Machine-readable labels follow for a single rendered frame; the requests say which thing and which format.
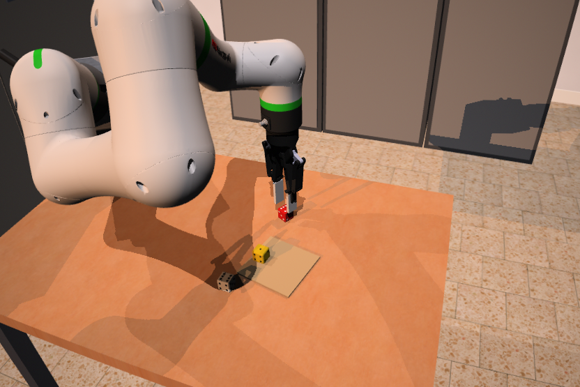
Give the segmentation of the dark red die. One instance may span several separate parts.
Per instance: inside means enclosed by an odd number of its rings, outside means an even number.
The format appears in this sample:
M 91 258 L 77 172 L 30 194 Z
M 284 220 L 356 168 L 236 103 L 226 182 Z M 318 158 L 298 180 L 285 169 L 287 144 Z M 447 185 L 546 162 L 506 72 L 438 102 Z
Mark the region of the dark red die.
M 278 217 L 286 222 L 293 218 L 293 211 L 287 213 L 287 205 L 285 204 L 284 206 L 278 208 Z

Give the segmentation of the yellow die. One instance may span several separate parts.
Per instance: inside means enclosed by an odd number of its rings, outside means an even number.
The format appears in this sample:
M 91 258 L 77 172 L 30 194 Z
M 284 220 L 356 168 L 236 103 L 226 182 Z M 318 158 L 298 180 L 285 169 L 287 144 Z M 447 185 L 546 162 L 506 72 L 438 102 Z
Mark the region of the yellow die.
M 258 244 L 252 251 L 253 260 L 264 264 L 270 257 L 269 248 Z

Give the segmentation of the tan flat mat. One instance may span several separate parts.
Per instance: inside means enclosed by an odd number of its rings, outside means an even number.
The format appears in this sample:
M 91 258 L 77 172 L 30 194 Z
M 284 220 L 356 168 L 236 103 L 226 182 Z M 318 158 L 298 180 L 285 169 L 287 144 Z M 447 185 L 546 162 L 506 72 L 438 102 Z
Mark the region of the tan flat mat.
M 236 273 L 287 298 L 320 259 L 272 236 L 263 245 L 270 253 L 266 262 L 259 263 L 251 256 Z

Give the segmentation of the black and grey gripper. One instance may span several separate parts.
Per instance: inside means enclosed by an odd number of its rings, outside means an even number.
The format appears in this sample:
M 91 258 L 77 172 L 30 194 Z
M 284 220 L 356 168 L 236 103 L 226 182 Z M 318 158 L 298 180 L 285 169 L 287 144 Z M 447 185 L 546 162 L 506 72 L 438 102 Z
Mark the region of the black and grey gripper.
M 285 176 L 287 189 L 287 213 L 297 209 L 296 193 L 303 189 L 304 157 L 297 154 L 298 129 L 292 132 L 275 133 L 266 130 L 266 140 L 262 142 L 268 177 L 273 181 L 274 203 L 284 200 Z M 272 146 L 275 145 L 275 146 Z M 283 146 L 283 147 L 277 147 Z M 284 176 L 282 175 L 284 168 Z M 272 171 L 271 171 L 272 170 Z

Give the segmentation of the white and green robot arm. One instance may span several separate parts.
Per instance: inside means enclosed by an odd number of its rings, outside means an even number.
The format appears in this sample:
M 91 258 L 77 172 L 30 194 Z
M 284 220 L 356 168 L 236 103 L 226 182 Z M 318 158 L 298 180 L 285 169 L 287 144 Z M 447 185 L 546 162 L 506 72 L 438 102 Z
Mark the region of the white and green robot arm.
M 289 40 L 222 41 L 190 0 L 95 0 L 91 30 L 103 74 L 57 50 L 0 50 L 33 182 L 51 202 L 197 197 L 215 168 L 199 84 L 257 90 L 270 132 L 302 125 L 305 57 Z M 97 136 L 108 109 L 112 130 Z

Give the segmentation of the white die with black pips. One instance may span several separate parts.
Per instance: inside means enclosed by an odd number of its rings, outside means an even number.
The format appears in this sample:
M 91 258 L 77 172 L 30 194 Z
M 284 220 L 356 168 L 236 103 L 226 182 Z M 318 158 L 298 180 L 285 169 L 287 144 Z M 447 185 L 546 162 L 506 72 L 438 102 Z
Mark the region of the white die with black pips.
M 236 284 L 235 275 L 222 272 L 220 277 L 217 279 L 218 289 L 222 291 L 231 292 Z

